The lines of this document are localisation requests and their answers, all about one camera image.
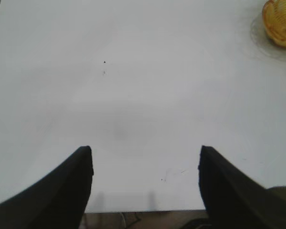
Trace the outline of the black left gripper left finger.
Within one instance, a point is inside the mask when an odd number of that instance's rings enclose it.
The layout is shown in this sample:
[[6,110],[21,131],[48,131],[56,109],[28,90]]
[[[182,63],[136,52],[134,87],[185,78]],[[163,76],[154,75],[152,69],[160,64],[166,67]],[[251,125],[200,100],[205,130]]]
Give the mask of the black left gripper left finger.
[[93,177],[92,150],[81,146],[44,178],[0,203],[0,229],[77,229]]

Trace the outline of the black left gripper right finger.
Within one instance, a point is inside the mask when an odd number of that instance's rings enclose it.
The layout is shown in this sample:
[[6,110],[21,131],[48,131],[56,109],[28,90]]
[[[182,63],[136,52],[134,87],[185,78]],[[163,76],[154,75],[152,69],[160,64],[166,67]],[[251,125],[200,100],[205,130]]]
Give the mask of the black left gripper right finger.
[[214,229],[286,229],[286,186],[264,188],[202,146],[199,189]]

